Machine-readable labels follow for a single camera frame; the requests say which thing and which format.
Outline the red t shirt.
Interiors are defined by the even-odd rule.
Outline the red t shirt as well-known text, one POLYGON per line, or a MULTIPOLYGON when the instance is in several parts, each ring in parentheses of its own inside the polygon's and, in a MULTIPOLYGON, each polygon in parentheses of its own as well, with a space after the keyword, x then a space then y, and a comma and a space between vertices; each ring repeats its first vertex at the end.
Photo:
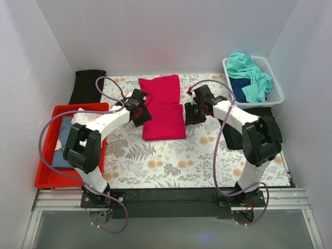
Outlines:
POLYGON ((152 120, 143 125, 143 139, 145 141, 185 139, 179 76, 140 78, 139 84, 141 90, 148 93, 147 109, 152 116, 152 120))

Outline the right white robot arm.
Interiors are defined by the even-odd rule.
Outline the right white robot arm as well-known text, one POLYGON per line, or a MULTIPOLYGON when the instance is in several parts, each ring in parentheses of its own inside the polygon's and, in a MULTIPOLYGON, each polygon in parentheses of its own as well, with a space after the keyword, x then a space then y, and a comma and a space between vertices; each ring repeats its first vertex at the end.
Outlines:
POLYGON ((263 183, 261 177, 269 163, 282 150, 282 135, 275 119, 259 117, 240 108, 223 96, 215 96, 203 80, 203 86, 191 86, 188 95, 191 102, 185 104, 185 125, 206 121, 207 116, 219 120, 221 127, 229 125, 242 136, 242 149, 246 158, 241 177, 234 191, 226 193, 217 187, 220 196, 235 203, 251 202, 263 183))

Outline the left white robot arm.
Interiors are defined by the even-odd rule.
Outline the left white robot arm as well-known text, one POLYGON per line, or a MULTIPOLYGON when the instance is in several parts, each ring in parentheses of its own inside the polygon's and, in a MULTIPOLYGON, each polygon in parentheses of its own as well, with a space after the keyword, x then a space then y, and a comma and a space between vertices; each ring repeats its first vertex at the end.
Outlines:
POLYGON ((83 191, 98 207, 105 207, 110 186, 102 176, 99 163, 102 142, 113 131, 133 121, 136 127, 152 120, 145 100, 148 93, 134 89, 121 102, 97 119, 86 124, 72 125, 64 148, 64 159, 78 172, 84 182, 83 191))

